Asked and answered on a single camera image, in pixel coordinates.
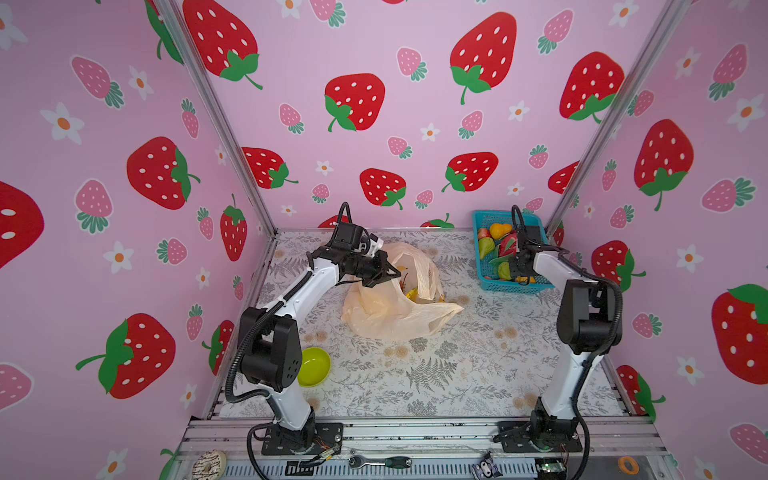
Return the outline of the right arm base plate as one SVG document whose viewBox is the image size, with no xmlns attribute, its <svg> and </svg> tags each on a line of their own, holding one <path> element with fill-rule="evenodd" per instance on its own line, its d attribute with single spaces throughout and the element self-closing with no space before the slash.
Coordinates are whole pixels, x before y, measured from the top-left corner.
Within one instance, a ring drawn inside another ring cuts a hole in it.
<svg viewBox="0 0 768 480">
<path fill-rule="evenodd" d="M 543 432 L 534 434 L 529 421 L 501 421 L 492 441 L 505 453 L 580 453 L 583 447 L 578 435 Z"/>
</svg>

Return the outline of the translucent beige plastic bag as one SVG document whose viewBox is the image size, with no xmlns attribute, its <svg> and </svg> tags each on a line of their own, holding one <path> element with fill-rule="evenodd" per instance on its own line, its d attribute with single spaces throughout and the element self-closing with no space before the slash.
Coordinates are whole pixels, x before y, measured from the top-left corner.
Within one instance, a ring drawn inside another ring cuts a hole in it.
<svg viewBox="0 0 768 480">
<path fill-rule="evenodd" d="M 387 341 L 428 337 L 463 311 L 446 300 L 437 265 L 425 252 L 407 243 L 384 250 L 401 278 L 371 288 L 350 287 L 341 319 L 354 334 Z M 418 297 L 409 300 L 406 294 L 414 288 Z"/>
</svg>

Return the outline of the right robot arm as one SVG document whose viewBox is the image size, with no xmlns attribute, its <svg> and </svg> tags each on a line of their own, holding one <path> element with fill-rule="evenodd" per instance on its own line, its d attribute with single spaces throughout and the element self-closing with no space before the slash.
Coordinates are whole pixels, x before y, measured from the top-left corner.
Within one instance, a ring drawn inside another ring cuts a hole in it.
<svg viewBox="0 0 768 480">
<path fill-rule="evenodd" d="M 535 240 L 525 226 L 515 230 L 518 252 L 514 265 L 526 276 L 546 278 L 562 294 L 556 331 L 563 349 L 550 385 L 537 399 L 530 419 L 501 428 L 494 440 L 546 451 L 575 438 L 578 428 L 588 430 L 579 398 L 604 354 L 620 341 L 623 297 L 617 283 L 571 262 L 563 249 Z"/>
</svg>

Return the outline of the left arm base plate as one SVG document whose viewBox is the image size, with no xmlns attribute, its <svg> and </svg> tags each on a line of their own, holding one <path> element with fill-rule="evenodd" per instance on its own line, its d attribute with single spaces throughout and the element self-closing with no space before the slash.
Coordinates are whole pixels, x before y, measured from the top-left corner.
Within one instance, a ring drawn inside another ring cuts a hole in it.
<svg viewBox="0 0 768 480">
<path fill-rule="evenodd" d="M 314 456 L 327 450 L 337 451 L 343 441 L 343 430 L 343 423 L 331 422 L 308 424 L 301 431 L 272 425 L 265 434 L 261 454 L 264 456 Z"/>
</svg>

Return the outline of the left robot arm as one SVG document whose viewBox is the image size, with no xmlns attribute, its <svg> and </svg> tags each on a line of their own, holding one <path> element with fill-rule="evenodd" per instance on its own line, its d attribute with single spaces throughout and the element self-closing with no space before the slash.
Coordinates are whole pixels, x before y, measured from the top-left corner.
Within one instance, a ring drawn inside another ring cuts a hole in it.
<svg viewBox="0 0 768 480">
<path fill-rule="evenodd" d="M 379 237 L 341 221 L 327 243 L 307 254 L 307 267 L 286 291 L 262 308 L 247 308 L 240 318 L 238 348 L 224 383 L 226 401 L 265 398 L 276 420 L 273 431 L 296 452 L 308 450 L 315 436 L 314 411 L 297 384 L 303 359 L 299 326 L 347 275 L 371 288 L 401 272 Z"/>
</svg>

